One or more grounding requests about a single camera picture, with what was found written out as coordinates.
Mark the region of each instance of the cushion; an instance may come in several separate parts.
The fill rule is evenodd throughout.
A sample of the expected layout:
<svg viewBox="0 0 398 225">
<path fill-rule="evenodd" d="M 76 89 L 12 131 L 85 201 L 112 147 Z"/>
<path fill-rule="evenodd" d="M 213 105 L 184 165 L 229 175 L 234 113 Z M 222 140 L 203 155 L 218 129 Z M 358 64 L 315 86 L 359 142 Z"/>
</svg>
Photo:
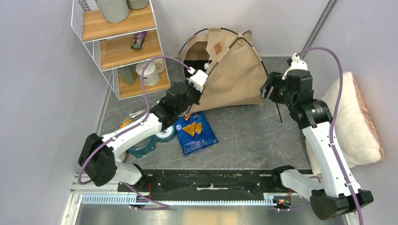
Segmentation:
<svg viewBox="0 0 398 225">
<path fill-rule="evenodd" d="M 328 104 L 333 115 L 339 89 L 336 80 L 322 100 Z M 343 92 L 338 109 L 335 132 L 341 150 L 350 168 L 377 162 L 384 158 L 383 145 L 377 134 L 362 93 L 351 72 L 343 75 Z M 320 174 L 314 151 L 306 140 L 306 148 L 314 174 Z"/>
</svg>

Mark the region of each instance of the white cable connector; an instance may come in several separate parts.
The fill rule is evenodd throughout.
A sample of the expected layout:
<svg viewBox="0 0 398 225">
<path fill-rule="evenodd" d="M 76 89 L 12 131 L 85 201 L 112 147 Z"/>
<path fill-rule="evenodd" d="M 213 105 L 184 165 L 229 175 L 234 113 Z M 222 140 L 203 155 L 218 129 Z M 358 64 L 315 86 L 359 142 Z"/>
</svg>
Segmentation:
<svg viewBox="0 0 398 225">
<path fill-rule="evenodd" d="M 296 56 L 296 53 L 294 53 L 291 56 L 290 68 L 287 69 L 286 72 L 283 74 L 282 80 L 286 79 L 287 73 L 294 69 L 302 69 L 302 70 L 308 71 L 308 66 L 307 66 L 306 62 L 304 62 L 303 60 L 300 60 L 300 56 Z"/>
<path fill-rule="evenodd" d="M 203 92 L 203 89 L 205 88 L 204 85 L 206 83 L 207 78 L 209 77 L 205 72 L 203 72 L 202 70 L 198 70 L 195 73 L 195 69 L 190 67 L 191 69 L 188 70 L 188 72 L 190 74 L 193 74 L 193 76 L 191 76 L 190 78 L 187 78 L 189 83 L 193 83 L 193 85 L 195 86 L 195 88 L 200 91 Z"/>
</svg>

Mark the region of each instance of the gray wall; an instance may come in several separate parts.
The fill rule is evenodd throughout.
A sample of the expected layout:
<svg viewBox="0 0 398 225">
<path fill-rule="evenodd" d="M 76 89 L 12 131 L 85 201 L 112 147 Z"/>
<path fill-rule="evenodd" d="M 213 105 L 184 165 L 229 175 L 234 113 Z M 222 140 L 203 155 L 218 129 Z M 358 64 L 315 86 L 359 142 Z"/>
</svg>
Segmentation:
<svg viewBox="0 0 398 225">
<path fill-rule="evenodd" d="M 353 169 L 375 198 L 363 209 L 365 224 L 397 223 L 397 10 L 398 3 L 391 0 L 339 1 L 314 44 L 331 48 L 343 70 L 354 73 L 384 145 L 383 161 Z M 338 78 L 337 65 L 324 52 L 311 52 L 306 61 L 321 97 Z"/>
<path fill-rule="evenodd" d="M 96 130 L 107 84 L 71 9 L 71 0 L 0 3 L 0 224 L 59 224 Z"/>
<path fill-rule="evenodd" d="M 253 31 L 261 56 L 301 49 L 327 0 L 152 0 L 165 55 L 177 56 L 186 39 L 208 27 Z"/>
</svg>

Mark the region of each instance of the wooden shelf board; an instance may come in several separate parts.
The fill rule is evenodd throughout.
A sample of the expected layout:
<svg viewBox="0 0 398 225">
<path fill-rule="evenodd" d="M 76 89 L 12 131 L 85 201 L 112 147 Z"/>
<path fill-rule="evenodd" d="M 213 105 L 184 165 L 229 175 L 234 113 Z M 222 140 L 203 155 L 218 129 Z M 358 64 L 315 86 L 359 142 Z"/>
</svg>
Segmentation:
<svg viewBox="0 0 398 225">
<path fill-rule="evenodd" d="M 160 56 L 161 46 L 156 30 L 146 34 L 144 47 L 134 50 L 134 35 L 126 35 L 101 42 L 101 69 L 110 69 Z"/>
<path fill-rule="evenodd" d="M 124 80 L 120 74 L 118 75 L 120 99 L 129 98 L 129 97 L 133 97 L 133 96 L 137 96 L 137 95 L 142 95 L 141 81 L 135 71 L 133 71 L 133 74 L 134 74 L 134 78 L 136 79 L 136 81 L 134 82 L 134 84 L 130 84 L 130 85 L 128 85 L 124 82 Z M 160 77 L 160 81 L 155 86 L 144 86 L 146 93 L 163 90 L 163 89 L 167 89 L 170 87 L 170 83 L 168 82 L 166 71 L 163 71 L 163 73 L 160 73 L 159 77 Z"/>
<path fill-rule="evenodd" d="M 144 9 L 130 10 L 129 16 L 119 23 L 105 21 L 101 12 L 95 10 L 83 14 L 82 40 L 93 41 L 154 28 L 156 25 L 151 4 Z"/>
</svg>

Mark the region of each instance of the blue chip bag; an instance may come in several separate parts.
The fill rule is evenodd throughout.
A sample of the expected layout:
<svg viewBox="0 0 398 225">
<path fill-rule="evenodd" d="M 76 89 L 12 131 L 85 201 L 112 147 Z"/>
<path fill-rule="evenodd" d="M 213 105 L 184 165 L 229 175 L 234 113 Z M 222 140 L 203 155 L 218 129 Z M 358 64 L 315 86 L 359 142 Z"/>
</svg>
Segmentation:
<svg viewBox="0 0 398 225">
<path fill-rule="evenodd" d="M 180 116 L 175 126 L 184 156 L 218 143 L 203 112 L 192 113 L 188 118 Z"/>
</svg>

